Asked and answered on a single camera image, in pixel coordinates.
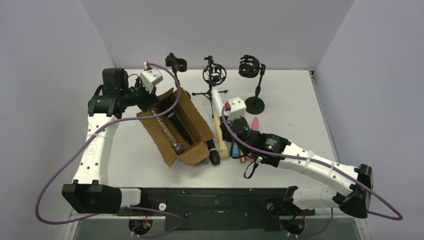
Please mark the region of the pink microphone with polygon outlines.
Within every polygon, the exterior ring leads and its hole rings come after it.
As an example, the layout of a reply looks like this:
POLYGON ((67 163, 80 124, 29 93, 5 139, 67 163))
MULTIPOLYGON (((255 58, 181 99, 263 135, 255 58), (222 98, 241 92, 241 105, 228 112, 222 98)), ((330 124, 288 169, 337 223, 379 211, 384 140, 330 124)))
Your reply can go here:
POLYGON ((259 131, 259 118, 258 117, 254 117, 253 121, 251 123, 251 129, 254 131, 259 131))

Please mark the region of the white grey microphone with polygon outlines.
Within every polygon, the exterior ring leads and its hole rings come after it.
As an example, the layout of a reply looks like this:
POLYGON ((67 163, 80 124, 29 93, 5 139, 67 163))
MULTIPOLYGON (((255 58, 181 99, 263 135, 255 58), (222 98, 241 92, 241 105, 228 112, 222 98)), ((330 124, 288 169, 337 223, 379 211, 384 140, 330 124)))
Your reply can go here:
POLYGON ((214 114, 217 115, 218 117, 221 117, 224 103, 219 91, 216 88, 213 88, 211 90, 211 100, 212 100, 212 107, 213 107, 214 114))

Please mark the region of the blue microphone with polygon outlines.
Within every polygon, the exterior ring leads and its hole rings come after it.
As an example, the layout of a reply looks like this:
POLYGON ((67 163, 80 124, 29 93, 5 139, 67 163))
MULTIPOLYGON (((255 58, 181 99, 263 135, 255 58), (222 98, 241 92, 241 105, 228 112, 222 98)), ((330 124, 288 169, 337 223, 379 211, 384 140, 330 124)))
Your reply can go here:
POLYGON ((239 159, 240 158, 240 151, 239 151, 239 148, 237 146, 234 146, 230 150, 230 157, 233 158, 233 159, 239 159))

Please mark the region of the cream microphone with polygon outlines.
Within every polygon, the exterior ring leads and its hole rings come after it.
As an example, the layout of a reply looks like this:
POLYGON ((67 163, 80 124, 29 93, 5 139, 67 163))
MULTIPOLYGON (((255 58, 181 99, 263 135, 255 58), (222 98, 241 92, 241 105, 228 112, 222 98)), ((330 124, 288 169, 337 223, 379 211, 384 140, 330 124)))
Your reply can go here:
POLYGON ((218 142, 218 154, 219 157, 222 160, 227 160, 230 157, 230 153, 229 150, 223 140, 223 134, 222 134, 222 130, 221 130, 221 122, 220 122, 220 118, 218 117, 217 114, 213 115, 213 121, 214 121, 214 126, 215 126, 215 133, 216 133, 216 137, 217 137, 217 142, 218 142))

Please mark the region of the slim black microphone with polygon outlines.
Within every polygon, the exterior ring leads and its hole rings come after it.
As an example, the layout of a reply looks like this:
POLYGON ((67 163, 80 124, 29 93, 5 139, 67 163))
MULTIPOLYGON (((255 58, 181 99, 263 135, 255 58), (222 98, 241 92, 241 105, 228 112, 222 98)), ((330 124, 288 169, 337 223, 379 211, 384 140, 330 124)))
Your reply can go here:
MULTIPOLYGON (((160 110, 164 112, 167 110, 170 105, 166 103, 165 101, 162 101, 158 104, 160 110)), ((183 137, 183 139, 188 142, 189 145, 192 145, 194 142, 189 134, 189 132, 186 130, 184 125, 181 123, 181 121, 178 119, 175 111, 171 109, 167 114, 166 117, 170 120, 170 122, 173 124, 173 126, 176 128, 176 130, 180 133, 180 135, 183 137)))

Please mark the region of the clip mic stand round base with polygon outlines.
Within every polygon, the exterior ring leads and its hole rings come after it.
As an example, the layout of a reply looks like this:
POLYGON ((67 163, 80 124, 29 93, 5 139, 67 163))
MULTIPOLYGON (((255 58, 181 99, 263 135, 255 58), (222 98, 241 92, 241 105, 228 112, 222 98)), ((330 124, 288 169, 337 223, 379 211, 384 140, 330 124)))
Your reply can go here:
POLYGON ((188 63, 185 59, 183 58, 178 58, 174 55, 174 53, 170 52, 166 57, 165 57, 165 66, 166 67, 171 67, 171 71, 173 73, 173 75, 176 77, 176 79, 178 80, 178 83, 180 83, 180 80, 178 78, 178 73, 184 73, 187 71, 187 67, 188 67, 188 63))

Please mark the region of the tripod shock mount stand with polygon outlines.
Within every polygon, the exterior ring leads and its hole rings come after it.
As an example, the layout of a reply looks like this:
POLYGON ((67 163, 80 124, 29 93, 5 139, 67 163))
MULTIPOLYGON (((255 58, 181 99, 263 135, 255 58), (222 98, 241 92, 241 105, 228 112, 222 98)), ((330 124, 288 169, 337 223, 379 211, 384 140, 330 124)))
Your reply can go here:
POLYGON ((204 60, 207 61, 207 65, 204 67, 202 71, 202 78, 205 83, 208 85, 208 91, 206 92, 192 92, 192 96, 202 95, 209 100, 211 107, 211 117, 214 118, 214 110, 213 110, 213 100, 212 100, 212 90, 214 87, 223 84, 227 78, 227 71, 221 65, 213 60, 213 56, 209 55, 204 57, 204 60))

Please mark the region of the brown cardboard box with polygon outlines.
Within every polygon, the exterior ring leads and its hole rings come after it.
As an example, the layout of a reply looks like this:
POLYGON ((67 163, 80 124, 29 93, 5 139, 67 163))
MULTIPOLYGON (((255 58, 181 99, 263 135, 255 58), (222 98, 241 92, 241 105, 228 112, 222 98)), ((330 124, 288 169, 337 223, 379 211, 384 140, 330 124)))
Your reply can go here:
POLYGON ((178 159, 185 165, 193 166, 208 158, 210 151, 207 147, 207 141, 212 140, 214 134, 184 90, 181 91, 180 99, 173 108, 173 112, 193 141, 192 144, 189 144, 167 116, 160 117, 176 138, 176 141, 182 145, 183 152, 181 154, 177 154, 173 150, 155 119, 142 119, 140 121, 157 146, 163 162, 171 168, 178 159))

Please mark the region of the silver glitter microphone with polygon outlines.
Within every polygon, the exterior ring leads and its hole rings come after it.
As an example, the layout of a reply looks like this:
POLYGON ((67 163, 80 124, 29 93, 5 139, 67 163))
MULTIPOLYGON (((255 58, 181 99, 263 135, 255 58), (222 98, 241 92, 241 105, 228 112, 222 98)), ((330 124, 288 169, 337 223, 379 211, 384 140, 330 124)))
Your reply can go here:
POLYGON ((172 132, 167 127, 166 123, 162 120, 162 118, 160 116, 158 116, 157 110, 152 108, 152 109, 149 110, 149 113, 152 116, 155 116, 155 122, 156 122, 157 126, 160 128, 161 132, 163 133, 163 135, 167 139, 168 143, 173 148, 174 152, 177 155, 181 154, 184 150, 183 146, 177 141, 177 139, 172 134, 172 132))

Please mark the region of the gold microphone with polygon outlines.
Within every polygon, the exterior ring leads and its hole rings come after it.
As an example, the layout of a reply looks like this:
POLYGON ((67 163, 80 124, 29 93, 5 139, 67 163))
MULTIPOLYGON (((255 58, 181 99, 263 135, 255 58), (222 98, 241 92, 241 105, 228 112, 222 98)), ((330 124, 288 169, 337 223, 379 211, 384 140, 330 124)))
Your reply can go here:
POLYGON ((242 164, 247 162, 246 156, 243 153, 241 153, 239 156, 239 162, 242 164))

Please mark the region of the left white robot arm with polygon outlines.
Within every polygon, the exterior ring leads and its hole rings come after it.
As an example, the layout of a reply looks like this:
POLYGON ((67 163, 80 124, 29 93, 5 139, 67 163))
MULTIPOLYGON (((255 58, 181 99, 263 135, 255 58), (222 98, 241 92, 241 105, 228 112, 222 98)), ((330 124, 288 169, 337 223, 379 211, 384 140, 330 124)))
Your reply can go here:
POLYGON ((156 103, 156 85, 163 76, 148 66, 130 86, 125 69, 105 68, 102 79, 88 102, 87 146, 72 183, 62 187, 62 196, 80 214, 116 214, 141 203, 140 189, 109 185, 109 160, 118 120, 129 107, 146 111, 156 103))

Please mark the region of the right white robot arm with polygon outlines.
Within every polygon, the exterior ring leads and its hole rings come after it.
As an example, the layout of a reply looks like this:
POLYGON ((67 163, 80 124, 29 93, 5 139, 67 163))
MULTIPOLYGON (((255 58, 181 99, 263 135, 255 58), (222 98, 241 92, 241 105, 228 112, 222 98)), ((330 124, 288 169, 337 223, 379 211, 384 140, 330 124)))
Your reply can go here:
POLYGON ((244 118, 225 124, 215 120, 225 142, 239 143, 239 148, 253 159, 250 179, 260 165, 286 169, 314 179, 322 187, 288 187, 286 202, 296 210, 338 208, 343 213, 366 219, 373 189, 373 169, 366 164, 358 166, 341 164, 305 150, 281 136, 252 130, 244 118))

